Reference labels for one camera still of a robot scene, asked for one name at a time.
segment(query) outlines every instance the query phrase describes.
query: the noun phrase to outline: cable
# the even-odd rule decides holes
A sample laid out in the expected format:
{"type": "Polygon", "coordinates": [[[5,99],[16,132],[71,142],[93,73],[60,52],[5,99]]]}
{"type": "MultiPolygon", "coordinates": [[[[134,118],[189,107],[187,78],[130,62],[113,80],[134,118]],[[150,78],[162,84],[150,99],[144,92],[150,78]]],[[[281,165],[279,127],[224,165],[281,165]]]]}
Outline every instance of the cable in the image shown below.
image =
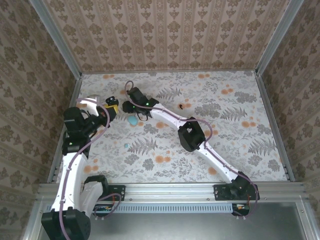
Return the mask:
{"type": "Polygon", "coordinates": [[[128,83],[131,83],[132,86],[131,88],[134,87],[134,82],[129,80],[125,83],[124,85],[124,93],[125,93],[125,96],[127,97],[127,99],[129,100],[130,103],[132,103],[133,105],[135,105],[136,107],[138,108],[142,108],[142,109],[154,109],[154,110],[159,110],[159,111],[162,111],[162,112],[165,112],[166,114],[170,115],[171,117],[177,119],[178,121],[181,121],[181,122],[201,122],[203,124],[206,124],[209,129],[210,129],[210,135],[209,137],[204,141],[204,146],[206,147],[206,144],[207,142],[211,139],[211,137],[213,136],[214,134],[214,131],[212,129],[212,127],[210,126],[210,124],[208,122],[206,122],[205,120],[202,120],[202,119],[180,119],[179,117],[176,117],[175,115],[171,114],[169,111],[165,110],[165,109],[162,109],[162,108],[159,108],[159,107],[150,107],[150,106],[141,106],[141,105],[138,105],[136,104],[134,101],[131,100],[131,98],[129,97],[128,93],[127,93],[127,85],[128,83]]]}
{"type": "Polygon", "coordinates": [[[61,231],[65,237],[66,240],[71,240],[70,237],[67,234],[64,222],[63,222],[63,209],[64,209],[64,203],[65,203],[65,193],[66,193],[66,188],[67,188],[67,181],[68,181],[68,177],[69,177],[69,173],[72,167],[72,164],[74,163],[74,161],[76,160],[76,158],[87,148],[89,147],[91,144],[93,144],[98,138],[100,138],[105,131],[108,129],[108,126],[110,124],[110,115],[109,112],[107,111],[107,109],[105,108],[105,106],[103,106],[102,104],[100,104],[97,101],[91,100],[91,99],[86,99],[86,98],[78,98],[76,100],[77,102],[81,102],[81,101],[87,101],[90,103],[94,103],[97,104],[98,106],[100,106],[103,111],[105,112],[106,116],[107,116],[107,122],[105,125],[105,128],[103,129],[103,131],[98,134],[94,139],[92,139],[90,142],[88,142],[85,146],[83,146],[71,159],[68,168],[66,169],[66,173],[65,173],[65,177],[64,177],[64,181],[63,181],[63,186],[62,186],[62,192],[61,192],[61,200],[60,200],[60,209],[59,209],[59,222],[60,222],[60,227],[61,227],[61,231]]]}
{"type": "Polygon", "coordinates": [[[228,165],[226,165],[223,161],[221,161],[208,147],[207,147],[207,142],[211,139],[211,137],[213,136],[213,129],[211,127],[211,125],[205,121],[205,120],[202,120],[202,119],[180,119],[179,117],[176,117],[174,114],[172,114],[171,112],[165,110],[165,109],[162,109],[162,108],[159,108],[159,107],[149,107],[149,106],[141,106],[141,105],[138,105],[136,104],[135,102],[133,102],[131,100],[131,98],[129,97],[128,93],[127,93],[127,86],[128,84],[131,83],[131,89],[134,87],[134,82],[129,80],[125,83],[124,85],[124,93],[125,93],[125,96],[127,97],[127,99],[129,100],[130,103],[132,103],[133,105],[135,105],[136,107],[138,108],[142,108],[142,109],[154,109],[154,110],[159,110],[159,111],[162,111],[162,112],[165,112],[166,114],[170,115],[171,117],[177,119],[178,121],[181,121],[181,122],[201,122],[201,123],[204,123],[206,124],[209,129],[210,129],[210,135],[209,137],[204,141],[204,149],[206,149],[215,159],[217,159],[222,165],[224,165],[230,172],[238,175],[239,177],[247,180],[254,188],[254,191],[255,191],[255,202],[254,202],[254,207],[252,209],[252,211],[250,211],[245,217],[249,217],[255,210],[256,210],[256,207],[257,207],[257,204],[258,204],[258,189],[256,187],[256,185],[248,178],[246,177],[245,175],[242,175],[241,173],[239,172],[236,172],[235,170],[233,170],[232,168],[230,168],[228,165]]]}
{"type": "Polygon", "coordinates": [[[94,133],[90,136],[90,139],[92,139],[96,134],[97,134],[97,130],[94,131],[94,133]]]}
{"type": "Polygon", "coordinates": [[[248,201],[246,202],[246,204],[249,206],[249,209],[250,209],[250,196],[248,194],[248,201]]]}
{"type": "MultiPolygon", "coordinates": [[[[117,210],[119,204],[121,203],[121,198],[122,198],[122,196],[121,196],[119,193],[111,193],[111,194],[109,194],[108,196],[104,196],[104,197],[98,199],[98,201],[97,201],[97,202],[99,202],[99,201],[108,199],[108,198],[110,198],[110,197],[112,197],[112,196],[117,196],[117,197],[119,197],[119,201],[118,201],[117,205],[116,205],[116,206],[108,213],[108,215],[105,216],[104,218],[109,218],[110,215],[113,214],[113,213],[115,212],[115,210],[117,210]]],[[[96,206],[96,207],[94,208],[94,214],[93,214],[93,215],[94,215],[95,217],[97,217],[97,209],[100,208],[100,207],[101,207],[101,206],[96,206]]]]}
{"type": "Polygon", "coordinates": [[[85,110],[81,109],[80,112],[81,112],[82,114],[85,114],[85,115],[87,115],[88,117],[90,117],[90,113],[89,113],[88,111],[85,111],[85,110]]]}
{"type": "Polygon", "coordinates": [[[239,213],[238,211],[233,210],[233,212],[234,212],[235,214],[238,214],[239,217],[246,217],[246,216],[243,216],[243,215],[242,215],[241,213],[239,213]]]}
{"type": "Polygon", "coordinates": [[[146,122],[146,121],[148,121],[148,119],[149,119],[148,116],[146,116],[146,120],[142,120],[142,119],[140,118],[140,116],[139,116],[139,113],[137,113],[137,116],[138,116],[139,120],[142,121],[142,122],[146,122]]]}

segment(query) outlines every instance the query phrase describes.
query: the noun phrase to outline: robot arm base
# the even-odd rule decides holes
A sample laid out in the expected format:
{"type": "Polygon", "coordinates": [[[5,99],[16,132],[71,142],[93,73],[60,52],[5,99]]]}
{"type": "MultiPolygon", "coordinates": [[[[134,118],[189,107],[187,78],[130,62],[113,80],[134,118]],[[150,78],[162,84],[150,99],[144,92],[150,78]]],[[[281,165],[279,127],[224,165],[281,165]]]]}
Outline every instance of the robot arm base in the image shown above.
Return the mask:
{"type": "MultiPolygon", "coordinates": [[[[239,171],[238,173],[246,177],[243,172],[239,171]]],[[[216,201],[256,200],[256,191],[254,186],[241,176],[237,176],[231,183],[214,185],[213,190],[214,199],[216,201]]]]}
{"type": "MultiPolygon", "coordinates": [[[[90,236],[90,218],[84,212],[70,207],[62,212],[63,224],[71,240],[87,240],[90,236]]],[[[59,211],[51,211],[42,214],[42,226],[50,239],[64,240],[64,234],[60,228],[59,211]]]]}

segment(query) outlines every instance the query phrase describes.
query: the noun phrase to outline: table surface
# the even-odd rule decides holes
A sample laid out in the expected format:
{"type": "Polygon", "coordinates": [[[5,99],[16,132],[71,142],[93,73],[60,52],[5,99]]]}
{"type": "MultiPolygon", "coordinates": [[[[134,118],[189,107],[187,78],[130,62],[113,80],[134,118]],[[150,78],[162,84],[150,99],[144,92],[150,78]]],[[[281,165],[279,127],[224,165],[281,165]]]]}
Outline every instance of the table surface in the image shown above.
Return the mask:
{"type": "MultiPolygon", "coordinates": [[[[181,147],[176,130],[152,118],[130,125],[127,118],[133,114],[121,110],[128,80],[169,110],[209,122],[211,146],[253,181],[286,180],[253,71],[83,75],[80,97],[115,96],[120,107],[91,146],[84,179],[103,174],[111,183],[221,181],[214,168],[181,147]]],[[[208,127],[200,125],[208,136],[208,127]]]]}

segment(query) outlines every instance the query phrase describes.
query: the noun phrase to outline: white object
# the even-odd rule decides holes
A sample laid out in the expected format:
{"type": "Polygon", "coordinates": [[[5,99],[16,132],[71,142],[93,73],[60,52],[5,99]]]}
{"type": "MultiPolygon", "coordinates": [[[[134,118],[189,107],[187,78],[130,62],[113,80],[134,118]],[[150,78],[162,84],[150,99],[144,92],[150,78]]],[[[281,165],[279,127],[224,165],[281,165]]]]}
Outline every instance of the white object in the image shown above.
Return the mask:
{"type": "MultiPolygon", "coordinates": [[[[86,97],[85,99],[93,100],[93,101],[96,101],[98,103],[100,102],[100,96],[99,95],[92,95],[90,97],[86,97]]],[[[87,109],[90,114],[99,116],[96,103],[85,101],[85,100],[82,100],[80,103],[81,104],[86,104],[85,109],[87,109]]]]}
{"type": "MultiPolygon", "coordinates": [[[[174,118],[173,116],[169,115],[166,112],[171,113],[172,115],[176,116],[178,119],[181,119],[181,120],[186,120],[187,119],[186,117],[175,114],[174,112],[166,109],[160,103],[154,105],[154,108],[160,108],[162,110],[152,109],[150,112],[151,116],[156,120],[159,120],[161,122],[164,122],[165,124],[168,124],[170,127],[174,129],[179,130],[179,127],[183,126],[186,123],[185,121],[177,120],[176,118],[174,118]]],[[[199,146],[199,150],[195,150],[194,152],[200,157],[202,157],[203,159],[205,159],[209,163],[209,165],[212,166],[220,174],[220,176],[223,178],[223,180],[227,184],[235,180],[238,175],[230,171],[226,166],[234,170],[236,173],[239,172],[239,170],[233,167],[226,160],[224,160],[211,146],[209,146],[208,143],[207,143],[207,148],[209,148],[210,151],[213,152],[214,155],[216,155],[216,157],[214,157],[207,149],[205,149],[204,142],[199,146]]]]}
{"type": "MultiPolygon", "coordinates": [[[[55,200],[51,207],[51,210],[56,212],[60,209],[60,201],[63,190],[63,185],[65,182],[65,177],[67,169],[72,158],[76,155],[75,152],[68,153],[62,159],[62,176],[59,184],[59,189],[56,194],[55,200]]],[[[78,155],[72,164],[71,170],[69,171],[69,176],[66,182],[66,190],[64,194],[64,204],[63,211],[66,211],[69,207],[79,210],[80,212],[85,212],[85,214],[90,217],[92,209],[94,208],[98,198],[103,193],[103,188],[101,182],[88,182],[84,185],[83,192],[81,191],[81,180],[82,174],[84,172],[85,165],[87,163],[87,157],[82,153],[78,155]]]]}

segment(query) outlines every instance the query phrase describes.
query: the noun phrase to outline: metal bar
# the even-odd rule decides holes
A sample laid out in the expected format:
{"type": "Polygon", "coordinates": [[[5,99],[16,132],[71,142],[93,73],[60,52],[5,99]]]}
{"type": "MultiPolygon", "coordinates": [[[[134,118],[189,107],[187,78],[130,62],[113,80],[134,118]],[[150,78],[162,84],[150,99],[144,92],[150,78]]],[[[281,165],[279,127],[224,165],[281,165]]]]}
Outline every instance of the metal bar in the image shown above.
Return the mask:
{"type": "Polygon", "coordinates": [[[39,0],[30,0],[33,8],[35,9],[36,13],[39,15],[41,21],[43,22],[46,30],[50,34],[51,38],[53,39],[55,45],[59,49],[61,55],[63,56],[66,64],[68,65],[69,69],[73,73],[76,80],[81,78],[80,75],[80,68],[74,59],[71,50],[69,49],[67,43],[65,42],[62,34],[58,30],[53,18],[50,15],[44,1],[39,0]]]}
{"type": "Polygon", "coordinates": [[[262,75],[265,71],[268,63],[270,62],[272,56],[274,55],[279,44],[284,38],[288,28],[290,27],[303,2],[304,0],[292,0],[289,2],[286,10],[284,11],[284,14],[282,15],[281,20],[274,30],[274,33],[256,66],[256,71],[259,75],[262,75]]]}
{"type": "Polygon", "coordinates": [[[317,221],[310,203],[304,202],[303,199],[301,199],[300,202],[296,203],[296,208],[301,220],[301,224],[302,224],[306,239],[319,240],[320,230],[319,230],[319,226],[317,225],[317,221]]]}
{"type": "Polygon", "coordinates": [[[279,128],[277,125],[277,121],[276,121],[274,112],[272,110],[272,107],[271,107],[271,104],[269,101],[268,93],[267,93],[265,84],[263,82],[262,76],[256,75],[255,79],[256,79],[256,83],[257,83],[259,91],[260,91],[260,95],[261,95],[261,98],[263,101],[266,115],[269,119],[269,123],[270,123],[270,127],[271,127],[271,130],[273,133],[275,144],[276,144],[276,147],[279,151],[279,156],[280,156],[282,162],[285,164],[285,167],[287,169],[287,174],[289,175],[290,181],[295,181],[295,176],[294,176],[294,173],[292,171],[292,168],[291,168],[291,165],[289,162],[289,158],[288,158],[285,146],[284,146],[284,142],[282,141],[282,138],[281,138],[281,134],[280,134],[280,131],[279,131],[279,128]]]}
{"type": "MultiPolygon", "coordinates": [[[[304,185],[300,182],[274,181],[255,182],[259,189],[259,203],[297,203],[307,201],[304,185]]],[[[126,186],[125,203],[133,204],[177,204],[177,203],[243,203],[244,201],[215,201],[213,185],[222,182],[208,183],[122,183],[126,186]]],[[[58,184],[41,184],[38,189],[38,200],[54,200],[58,184]]]]}
{"type": "Polygon", "coordinates": [[[23,235],[23,240],[37,240],[39,237],[39,232],[41,229],[41,217],[43,212],[45,202],[44,201],[36,201],[33,204],[32,212],[30,214],[30,218],[28,224],[25,228],[25,232],[23,235]]]}
{"type": "MultiPolygon", "coordinates": [[[[212,68],[202,68],[202,69],[170,69],[170,70],[123,70],[123,71],[83,71],[83,75],[97,75],[97,74],[156,74],[156,73],[198,73],[198,72],[234,72],[234,68],[225,69],[212,69],[212,68]]],[[[253,68],[243,68],[241,71],[255,71],[253,68]]]]}
{"type": "MultiPolygon", "coordinates": [[[[106,214],[109,210],[97,210],[97,214],[106,214]]],[[[123,202],[114,211],[120,214],[207,214],[232,213],[231,203],[131,203],[123,202]]]]}
{"type": "MultiPolygon", "coordinates": [[[[81,84],[82,84],[82,79],[79,79],[78,81],[75,82],[75,86],[73,89],[73,93],[72,93],[72,97],[70,100],[70,104],[69,104],[69,108],[70,107],[74,107],[76,105],[76,100],[79,96],[80,93],[80,89],[81,89],[81,84]]],[[[52,165],[51,165],[51,169],[49,172],[49,176],[47,178],[47,183],[51,183],[53,178],[54,178],[54,174],[56,171],[56,168],[59,167],[61,160],[62,160],[62,145],[64,143],[64,132],[67,130],[66,126],[63,124],[62,130],[61,130],[61,134],[60,134],[60,138],[58,141],[58,145],[56,146],[55,149],[55,153],[54,153],[54,157],[53,157],[53,161],[52,161],[52,165]]]]}

